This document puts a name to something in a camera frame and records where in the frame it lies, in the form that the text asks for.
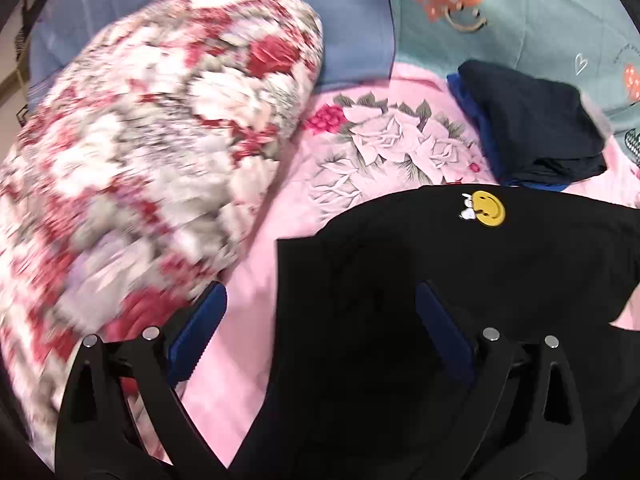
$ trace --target pink bedsheet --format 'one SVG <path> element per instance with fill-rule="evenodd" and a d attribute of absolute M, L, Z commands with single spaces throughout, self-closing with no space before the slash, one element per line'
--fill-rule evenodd
<path fill-rule="evenodd" d="M 604 136 L 608 170 L 565 192 L 637 207 L 640 180 L 610 138 L 606 118 L 585 106 Z M 248 253 L 226 276 L 229 304 L 182 399 L 194 423 L 229 464 L 260 409 L 268 382 L 278 238 L 315 234 L 348 208 L 423 184 L 494 184 L 478 134 L 443 80 L 396 64 L 388 82 L 317 96 L 281 166 L 280 186 Z M 615 322 L 640 328 L 640 292 Z"/>

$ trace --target floral pillow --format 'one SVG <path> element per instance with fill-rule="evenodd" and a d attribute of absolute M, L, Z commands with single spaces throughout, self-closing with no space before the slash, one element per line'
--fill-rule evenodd
<path fill-rule="evenodd" d="M 162 325 L 238 257 L 321 54 L 299 0 L 155 3 L 98 33 L 19 134 L 0 341 L 49 463 L 81 337 Z"/>

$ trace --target yellow smiley face patch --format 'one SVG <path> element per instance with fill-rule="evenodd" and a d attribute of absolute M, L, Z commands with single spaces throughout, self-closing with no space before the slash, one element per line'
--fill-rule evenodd
<path fill-rule="evenodd" d="M 488 227 L 498 227 L 504 222 L 506 211 L 495 195 L 486 191 L 476 191 L 471 195 L 463 193 L 462 196 L 465 197 L 466 206 L 460 213 L 463 220 L 478 220 Z"/>

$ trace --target pink flower print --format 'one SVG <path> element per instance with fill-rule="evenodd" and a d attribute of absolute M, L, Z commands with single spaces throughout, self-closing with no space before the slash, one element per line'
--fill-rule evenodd
<path fill-rule="evenodd" d="M 325 132 L 335 134 L 346 121 L 347 118 L 344 116 L 342 108 L 324 105 L 312 117 L 308 118 L 303 126 L 307 130 L 311 130 L 314 135 Z"/>
<path fill-rule="evenodd" d="M 434 184 L 476 182 L 482 173 L 479 159 L 458 139 L 451 139 L 449 131 L 438 121 L 429 120 L 422 131 L 427 139 L 411 154 L 411 159 Z"/>
<path fill-rule="evenodd" d="M 478 143 L 473 142 L 468 147 L 469 155 L 471 155 L 471 163 L 469 164 L 469 171 L 471 172 L 467 178 L 463 181 L 465 184 L 471 184 L 473 182 L 482 183 L 495 183 L 495 179 L 489 169 L 489 165 L 482 154 L 482 150 Z"/>
<path fill-rule="evenodd" d="M 392 162 L 404 162 L 407 154 L 420 146 L 422 134 L 418 130 L 420 119 L 390 108 L 386 114 L 380 108 L 353 106 L 344 109 L 352 123 L 353 143 L 360 152 L 366 166 L 378 156 Z"/>
<path fill-rule="evenodd" d="M 311 199 L 321 211 L 322 222 L 358 205 L 362 192 L 351 182 L 358 168 L 348 158 L 320 164 L 320 171 L 309 181 Z"/>

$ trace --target folded navy cloth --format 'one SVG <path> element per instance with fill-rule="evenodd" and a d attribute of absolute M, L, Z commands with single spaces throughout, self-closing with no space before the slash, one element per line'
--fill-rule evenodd
<path fill-rule="evenodd" d="M 563 189 L 606 171 L 604 139 L 575 87 L 476 60 L 458 73 L 459 80 L 448 78 L 450 88 L 478 121 L 501 184 Z"/>
<path fill-rule="evenodd" d="M 568 184 L 540 184 L 537 182 L 518 182 L 513 180 L 504 172 L 504 167 L 498 156 L 498 147 L 494 140 L 494 131 L 489 117 L 480 109 L 473 96 L 466 90 L 465 84 L 460 78 L 460 74 L 450 74 L 447 76 L 449 89 L 456 98 L 458 105 L 468 117 L 476 123 L 478 135 L 482 142 L 482 152 L 491 167 L 495 179 L 503 186 L 524 186 L 533 189 L 546 189 L 548 191 L 562 191 Z"/>

